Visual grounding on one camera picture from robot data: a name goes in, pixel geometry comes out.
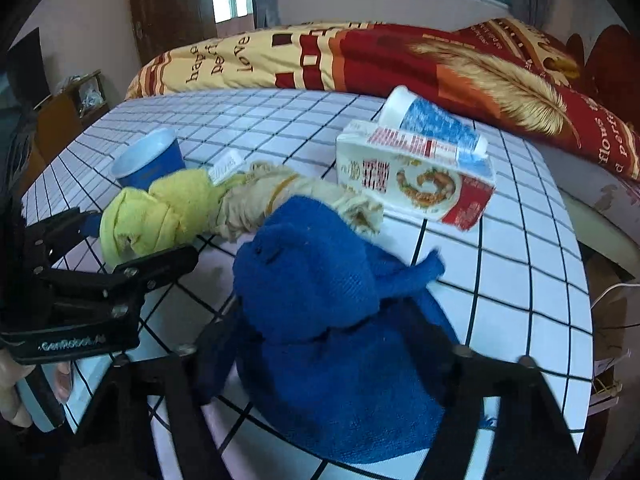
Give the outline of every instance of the human hand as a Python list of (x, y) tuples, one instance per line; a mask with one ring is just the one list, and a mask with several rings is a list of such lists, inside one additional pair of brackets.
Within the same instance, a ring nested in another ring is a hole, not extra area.
[[(21, 428), (30, 427), (33, 421), (15, 390), (15, 383), (29, 375), (34, 368), (34, 365), (19, 365), (6, 349), (0, 350), (0, 413), (4, 420)], [(67, 402), (71, 395), (71, 377), (69, 362), (56, 365), (53, 393), (62, 403)]]

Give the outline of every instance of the table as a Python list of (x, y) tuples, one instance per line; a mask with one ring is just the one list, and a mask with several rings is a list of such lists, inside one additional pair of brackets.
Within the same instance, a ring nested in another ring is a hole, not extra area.
[[(200, 91), (125, 102), (81, 134), (29, 189), (28, 223), (70, 206), (105, 208), (118, 193), (109, 168), (127, 145), (161, 124), (174, 126), (187, 165), (199, 167), (233, 146), (246, 160), (284, 163), (300, 173), (336, 180), (335, 137), (353, 118), (375, 118), (382, 99), (337, 92), (277, 89)], [(447, 270), (430, 285), (461, 341), (494, 358), (535, 358), (579, 446), (591, 393), (590, 302), (578, 244), (545, 162), (528, 142), (462, 119), (487, 136), (497, 190), (470, 231), (386, 215), (376, 243), (406, 263), (439, 247)], [(148, 294), (134, 360), (164, 355), (191, 342), (221, 314), (232, 295), (238, 243), (200, 237), (194, 272)], [(86, 240), (56, 264), (105, 272), (97, 240)], [(66, 406), (73, 428), (82, 417), (109, 356), (74, 363)], [(180, 478), (162, 399), (150, 399), (164, 476)], [(488, 414), (497, 413), (486, 399)], [(415, 477), (427, 450), (386, 462), (341, 465), (321, 461), (284, 442), (252, 408), (233, 371), (223, 395), (205, 407), (223, 458), (237, 479), (341, 480)], [(494, 433), (481, 430), (467, 478), (481, 478)]]

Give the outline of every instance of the beige cloth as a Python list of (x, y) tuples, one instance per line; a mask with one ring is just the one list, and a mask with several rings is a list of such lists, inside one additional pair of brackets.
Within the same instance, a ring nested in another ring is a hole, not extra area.
[(323, 202), (359, 234), (380, 231), (383, 206), (362, 193), (268, 162), (254, 162), (246, 176), (246, 183), (229, 190), (220, 209), (209, 217), (211, 232), (227, 240), (257, 231), (264, 219), (293, 195)]

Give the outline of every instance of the carton box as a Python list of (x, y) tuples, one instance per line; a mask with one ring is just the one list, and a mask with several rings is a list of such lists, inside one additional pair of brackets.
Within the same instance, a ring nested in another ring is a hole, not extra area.
[(336, 139), (338, 183), (416, 218), (468, 230), (495, 189), (489, 158), (453, 144), (367, 121), (351, 121)]

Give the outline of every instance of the plastic bag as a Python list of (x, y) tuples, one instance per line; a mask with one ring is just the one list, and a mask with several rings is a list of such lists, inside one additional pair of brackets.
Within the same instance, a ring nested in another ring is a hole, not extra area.
[(104, 99), (98, 90), (98, 82), (95, 78), (82, 83), (78, 93), (80, 95), (80, 102), (82, 103), (82, 107), (80, 108), (81, 116), (92, 108), (97, 108), (104, 102)]

